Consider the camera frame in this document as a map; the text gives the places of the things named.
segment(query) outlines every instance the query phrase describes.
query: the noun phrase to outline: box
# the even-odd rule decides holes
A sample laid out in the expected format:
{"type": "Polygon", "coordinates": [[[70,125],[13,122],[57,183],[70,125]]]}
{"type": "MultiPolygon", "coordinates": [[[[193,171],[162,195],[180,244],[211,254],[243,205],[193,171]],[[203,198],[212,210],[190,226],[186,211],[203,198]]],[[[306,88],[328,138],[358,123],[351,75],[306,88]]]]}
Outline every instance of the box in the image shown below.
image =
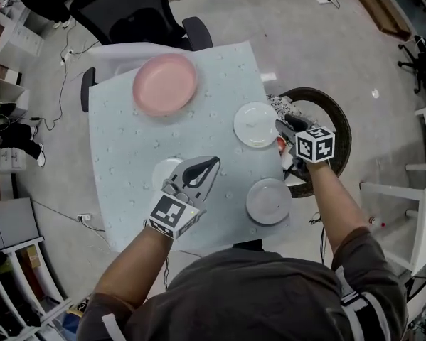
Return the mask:
{"type": "Polygon", "coordinates": [[[39,260],[39,256],[37,254],[37,249],[34,245],[30,247],[26,247],[21,250],[21,255],[27,264],[31,265],[31,268],[37,268],[41,266],[41,261],[39,260]]]}
{"type": "Polygon", "coordinates": [[[205,212],[188,205],[164,191],[157,191],[151,200],[149,225],[162,234],[178,239],[205,212]]]}
{"type": "Polygon", "coordinates": [[[327,127],[310,129],[296,134],[297,156],[311,163],[334,157],[334,133],[327,127]]]}

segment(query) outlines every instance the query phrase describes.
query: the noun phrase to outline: sleeve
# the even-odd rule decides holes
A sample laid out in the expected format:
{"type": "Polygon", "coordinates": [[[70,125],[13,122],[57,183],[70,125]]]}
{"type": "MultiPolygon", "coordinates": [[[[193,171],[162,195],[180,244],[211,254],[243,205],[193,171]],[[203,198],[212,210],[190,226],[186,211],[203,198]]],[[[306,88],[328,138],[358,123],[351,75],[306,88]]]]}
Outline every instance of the sleeve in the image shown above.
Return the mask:
{"type": "Polygon", "coordinates": [[[113,313],[119,328],[123,329],[131,309],[122,301],[102,293],[94,293],[86,307],[77,331],[77,341],[111,340],[102,322],[102,316],[113,313]]]}
{"type": "Polygon", "coordinates": [[[405,289],[385,260],[379,243],[365,227],[355,229],[336,250],[332,269],[343,266],[353,290],[371,293],[382,306],[392,340],[400,340],[407,322],[405,289]]]}

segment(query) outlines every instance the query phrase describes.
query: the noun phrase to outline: gray shirt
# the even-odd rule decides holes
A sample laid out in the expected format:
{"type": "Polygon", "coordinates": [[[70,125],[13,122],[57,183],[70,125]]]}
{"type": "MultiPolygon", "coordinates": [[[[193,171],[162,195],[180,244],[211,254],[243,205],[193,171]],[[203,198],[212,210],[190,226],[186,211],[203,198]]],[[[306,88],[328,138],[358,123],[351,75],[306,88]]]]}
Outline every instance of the gray shirt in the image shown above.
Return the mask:
{"type": "MultiPolygon", "coordinates": [[[[366,228],[337,249],[350,286],[372,293],[383,307],[392,340],[407,318],[403,288],[366,228]]],[[[126,340],[352,340],[334,272],[313,261],[227,249],[193,262],[168,291],[131,311],[95,294],[82,317],[78,341],[110,340],[102,316],[114,313],[126,340]]]]}

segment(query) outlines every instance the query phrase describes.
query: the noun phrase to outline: fiducial marker cube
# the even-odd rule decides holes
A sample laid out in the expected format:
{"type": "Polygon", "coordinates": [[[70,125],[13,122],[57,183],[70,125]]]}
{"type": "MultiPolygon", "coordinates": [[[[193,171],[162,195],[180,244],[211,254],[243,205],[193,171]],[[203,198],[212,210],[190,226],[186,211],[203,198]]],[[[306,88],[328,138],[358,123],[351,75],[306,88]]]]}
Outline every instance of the fiducial marker cube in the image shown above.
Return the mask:
{"type": "Polygon", "coordinates": [[[149,225],[172,239],[178,239],[204,213],[162,190],[154,194],[150,211],[149,225]]]}
{"type": "Polygon", "coordinates": [[[334,133],[323,126],[296,134],[297,156],[311,163],[334,157],[334,133]]]}

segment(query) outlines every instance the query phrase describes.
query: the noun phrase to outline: white plate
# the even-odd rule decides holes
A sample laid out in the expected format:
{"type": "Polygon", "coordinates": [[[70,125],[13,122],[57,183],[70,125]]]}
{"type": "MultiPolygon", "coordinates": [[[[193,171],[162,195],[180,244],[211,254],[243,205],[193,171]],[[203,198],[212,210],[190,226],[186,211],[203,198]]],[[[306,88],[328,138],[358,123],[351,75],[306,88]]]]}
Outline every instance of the white plate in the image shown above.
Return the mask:
{"type": "Polygon", "coordinates": [[[164,181],[170,177],[177,165],[183,162],[184,160],[180,158],[167,158],[157,163],[153,170],[153,189],[161,190],[164,181]]]}
{"type": "Polygon", "coordinates": [[[274,225],[289,217],[290,189],[281,180],[266,178],[254,184],[246,197],[246,209],[259,224],[274,225]]]}
{"type": "Polygon", "coordinates": [[[264,148],[278,135],[275,126],[277,118],[277,112],[270,105],[250,102],[236,113],[233,128],[244,144],[253,148],[264,148]]]}

